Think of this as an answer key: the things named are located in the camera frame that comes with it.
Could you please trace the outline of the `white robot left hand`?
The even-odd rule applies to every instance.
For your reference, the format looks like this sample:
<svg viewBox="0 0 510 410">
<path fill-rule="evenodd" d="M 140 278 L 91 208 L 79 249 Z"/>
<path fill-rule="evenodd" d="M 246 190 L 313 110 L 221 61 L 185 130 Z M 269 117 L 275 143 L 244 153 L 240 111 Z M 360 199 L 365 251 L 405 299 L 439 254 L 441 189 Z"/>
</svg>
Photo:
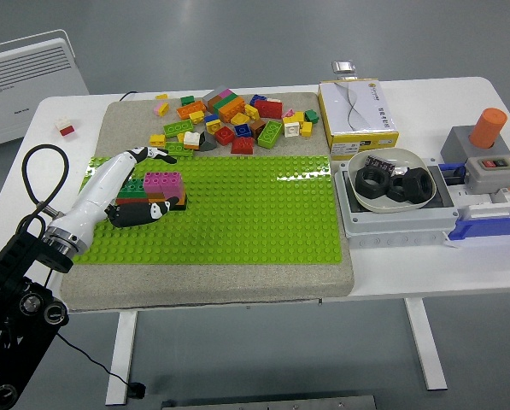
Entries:
<svg viewBox="0 0 510 410">
<path fill-rule="evenodd" d="M 80 191 L 72 208 L 50 223 L 44 239 L 85 252 L 93 243 L 96 224 L 107 218 L 108 206 L 114 203 L 134 167 L 148 158 L 168 164 L 177 162 L 165 149 L 152 147 L 129 149 L 105 161 Z"/>
</svg>

